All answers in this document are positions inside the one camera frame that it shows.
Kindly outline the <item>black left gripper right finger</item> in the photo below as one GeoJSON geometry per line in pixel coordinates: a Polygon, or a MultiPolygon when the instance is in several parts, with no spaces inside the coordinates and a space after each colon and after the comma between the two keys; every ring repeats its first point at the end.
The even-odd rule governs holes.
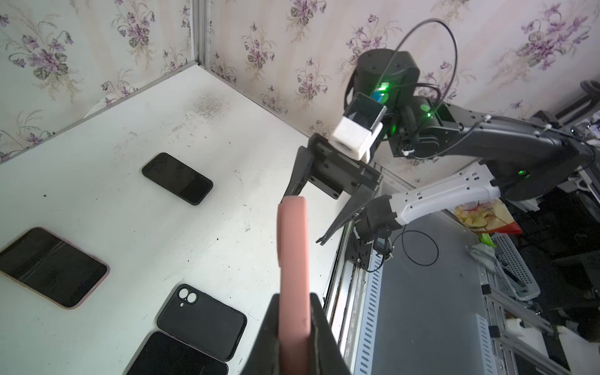
{"type": "Polygon", "coordinates": [[[309,339],[309,374],[350,375],[318,295],[311,293],[311,335],[309,339]]]}

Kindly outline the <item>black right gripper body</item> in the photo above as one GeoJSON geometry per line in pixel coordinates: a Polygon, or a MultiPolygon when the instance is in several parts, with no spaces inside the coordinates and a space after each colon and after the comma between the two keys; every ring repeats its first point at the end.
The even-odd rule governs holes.
{"type": "Polygon", "coordinates": [[[360,186],[378,191],[381,172],[364,162],[350,159],[321,134],[313,134],[307,148],[314,156],[309,182],[331,198],[338,199],[343,192],[354,195],[360,186]]]}

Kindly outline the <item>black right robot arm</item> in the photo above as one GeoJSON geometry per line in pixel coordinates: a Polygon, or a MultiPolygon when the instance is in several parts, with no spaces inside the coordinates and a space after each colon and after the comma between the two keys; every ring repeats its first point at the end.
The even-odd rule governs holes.
{"type": "Polygon", "coordinates": [[[419,75],[407,52],[363,53],[346,89],[352,100],[344,104],[341,122],[298,150],[286,195],[299,195],[311,183],[332,198],[349,196],[323,242],[348,222],[356,224],[361,240],[371,242],[465,203],[537,198],[577,171],[598,191],[598,149],[560,130],[556,119],[539,112],[517,120],[425,98],[416,94],[419,75]],[[381,145],[395,157],[468,156],[473,162],[412,191],[379,195],[382,175],[370,160],[381,145]]]}

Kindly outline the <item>black phone case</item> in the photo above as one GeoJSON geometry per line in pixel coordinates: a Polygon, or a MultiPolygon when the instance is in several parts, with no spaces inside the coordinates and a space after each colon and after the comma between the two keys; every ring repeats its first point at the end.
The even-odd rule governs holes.
{"type": "Polygon", "coordinates": [[[234,357],[247,317],[204,292],[180,284],[157,318],[157,327],[223,362],[234,357]]]}

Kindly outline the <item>black phone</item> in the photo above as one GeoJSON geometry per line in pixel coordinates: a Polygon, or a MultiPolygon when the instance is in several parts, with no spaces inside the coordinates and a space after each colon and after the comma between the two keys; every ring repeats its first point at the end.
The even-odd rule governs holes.
{"type": "Polygon", "coordinates": [[[147,162],[142,174],[192,206],[198,206],[214,186],[209,178],[165,152],[147,162]]]}
{"type": "Polygon", "coordinates": [[[228,365],[156,331],[138,351],[126,374],[228,374],[228,365]]]}

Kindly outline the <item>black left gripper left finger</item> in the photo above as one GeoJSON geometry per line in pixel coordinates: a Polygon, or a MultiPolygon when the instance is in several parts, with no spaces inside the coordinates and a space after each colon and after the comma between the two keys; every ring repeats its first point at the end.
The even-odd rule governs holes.
{"type": "Polygon", "coordinates": [[[273,295],[241,375],[280,373],[279,301],[280,295],[273,295]]]}

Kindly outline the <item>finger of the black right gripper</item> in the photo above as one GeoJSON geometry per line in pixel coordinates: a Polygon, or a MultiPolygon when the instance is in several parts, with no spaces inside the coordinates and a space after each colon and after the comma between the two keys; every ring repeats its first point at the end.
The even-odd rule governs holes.
{"type": "Polygon", "coordinates": [[[310,149],[304,146],[298,148],[292,175],[284,192],[284,197],[300,195],[311,177],[313,161],[314,154],[310,149]]]}
{"type": "Polygon", "coordinates": [[[326,242],[335,234],[335,232],[343,228],[349,221],[352,221],[354,216],[359,213],[364,206],[373,199],[376,195],[376,190],[373,190],[365,185],[358,187],[356,193],[342,207],[340,213],[336,216],[333,223],[325,234],[317,240],[317,244],[325,245],[326,242]]]}

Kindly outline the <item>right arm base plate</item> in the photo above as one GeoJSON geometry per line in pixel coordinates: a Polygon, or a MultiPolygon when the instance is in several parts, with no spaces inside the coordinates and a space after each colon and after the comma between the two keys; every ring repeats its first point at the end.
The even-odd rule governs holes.
{"type": "Polygon", "coordinates": [[[351,223],[350,229],[344,252],[345,260],[367,273],[377,272],[392,255],[393,246],[389,238],[367,240],[367,236],[359,234],[354,223],[351,223]]]}

